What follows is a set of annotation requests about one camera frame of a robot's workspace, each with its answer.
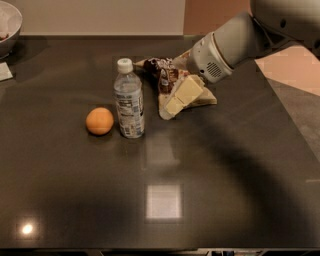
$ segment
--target bottle cap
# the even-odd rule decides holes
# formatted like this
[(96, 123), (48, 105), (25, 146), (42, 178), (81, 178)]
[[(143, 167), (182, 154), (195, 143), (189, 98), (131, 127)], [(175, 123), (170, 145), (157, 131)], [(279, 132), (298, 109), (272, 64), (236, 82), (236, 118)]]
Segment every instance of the bottle cap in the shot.
[(133, 70), (132, 61), (128, 58), (118, 60), (118, 72), (128, 74)]

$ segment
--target gray floor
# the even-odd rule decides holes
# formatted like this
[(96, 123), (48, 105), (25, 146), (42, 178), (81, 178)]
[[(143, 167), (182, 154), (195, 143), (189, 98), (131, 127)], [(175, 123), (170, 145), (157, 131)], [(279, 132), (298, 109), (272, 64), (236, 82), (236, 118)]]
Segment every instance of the gray floor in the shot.
[(271, 79), (268, 82), (320, 161), (320, 96)]

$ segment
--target paper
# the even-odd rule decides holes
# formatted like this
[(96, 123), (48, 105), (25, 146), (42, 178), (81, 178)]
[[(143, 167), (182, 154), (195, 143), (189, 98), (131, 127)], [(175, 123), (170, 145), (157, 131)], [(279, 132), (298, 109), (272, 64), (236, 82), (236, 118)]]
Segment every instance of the paper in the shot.
[(0, 63), (0, 81), (12, 78), (11, 71), (6, 62)]

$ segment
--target white wall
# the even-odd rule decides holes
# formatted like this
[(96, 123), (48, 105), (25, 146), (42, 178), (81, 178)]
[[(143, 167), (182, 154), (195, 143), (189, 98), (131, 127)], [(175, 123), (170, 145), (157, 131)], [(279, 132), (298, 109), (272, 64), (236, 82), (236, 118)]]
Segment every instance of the white wall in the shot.
[(185, 0), (4, 0), (22, 35), (182, 35)]

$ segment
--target reflective tabletop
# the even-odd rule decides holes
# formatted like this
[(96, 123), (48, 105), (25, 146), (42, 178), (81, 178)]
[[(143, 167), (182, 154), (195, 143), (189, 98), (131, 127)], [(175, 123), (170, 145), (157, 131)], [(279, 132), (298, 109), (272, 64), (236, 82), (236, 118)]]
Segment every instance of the reflective tabletop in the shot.
[(320, 164), (254, 61), (209, 89), (217, 105), (146, 132), (85, 118), (112, 97), (116, 61), (175, 57), (198, 37), (21, 37), (0, 83), (0, 248), (320, 247)]

